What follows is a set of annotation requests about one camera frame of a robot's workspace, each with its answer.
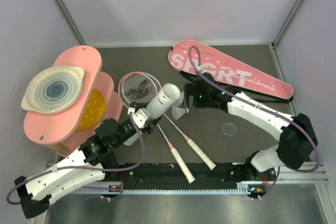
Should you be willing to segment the white shuttlecock tube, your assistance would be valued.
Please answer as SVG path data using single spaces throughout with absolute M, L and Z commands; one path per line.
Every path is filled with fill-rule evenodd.
M 129 107 L 135 108 L 136 110 L 140 108 L 145 108 L 148 113 L 149 120 L 161 118 L 161 116 L 180 97 L 180 94 L 181 92 L 176 85 L 167 83 L 161 88 L 161 91 L 150 102 L 131 102 Z

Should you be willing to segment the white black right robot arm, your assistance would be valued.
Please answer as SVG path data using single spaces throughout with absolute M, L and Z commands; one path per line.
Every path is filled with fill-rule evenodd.
M 189 82 L 184 86 L 183 105 L 198 109 L 220 109 L 238 116 L 269 133 L 278 143 L 252 153 L 244 163 L 244 173 L 252 180 L 265 171 L 285 166 L 299 171 L 318 145 L 310 119 L 278 112 L 250 98 L 236 86 L 220 87 L 209 73 L 194 77 L 183 73 Z

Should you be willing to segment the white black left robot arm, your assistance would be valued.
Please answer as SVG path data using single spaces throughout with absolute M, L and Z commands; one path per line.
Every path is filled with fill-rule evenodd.
M 114 180 L 120 172 L 138 167 L 139 164 L 120 167 L 113 150 L 127 140 L 152 133 L 159 120 L 145 121 L 138 115 L 130 116 L 123 123 L 106 119 L 93 136 L 57 164 L 38 175 L 17 178 L 15 189 L 25 218 L 39 216 L 80 187 L 105 179 Z

